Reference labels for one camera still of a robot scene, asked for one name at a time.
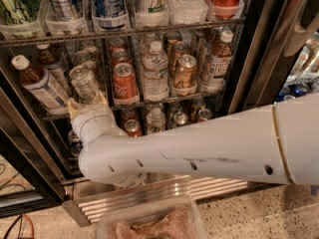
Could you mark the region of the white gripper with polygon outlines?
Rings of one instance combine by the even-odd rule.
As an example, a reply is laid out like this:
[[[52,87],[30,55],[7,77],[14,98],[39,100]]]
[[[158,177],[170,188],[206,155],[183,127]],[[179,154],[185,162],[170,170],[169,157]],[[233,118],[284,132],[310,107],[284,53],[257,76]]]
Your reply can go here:
[[[108,99],[97,91],[93,105],[82,106],[73,98],[67,101],[68,112],[74,132],[84,145],[101,135],[126,136],[118,127],[114,114],[108,106]]]

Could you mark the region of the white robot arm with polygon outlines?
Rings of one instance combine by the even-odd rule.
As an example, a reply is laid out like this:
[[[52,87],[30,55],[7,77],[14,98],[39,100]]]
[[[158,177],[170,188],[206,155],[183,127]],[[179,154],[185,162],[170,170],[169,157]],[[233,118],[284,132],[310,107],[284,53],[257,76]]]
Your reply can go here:
[[[139,137],[117,126],[103,98],[68,109],[91,181],[131,187],[160,173],[319,184],[319,94]]]

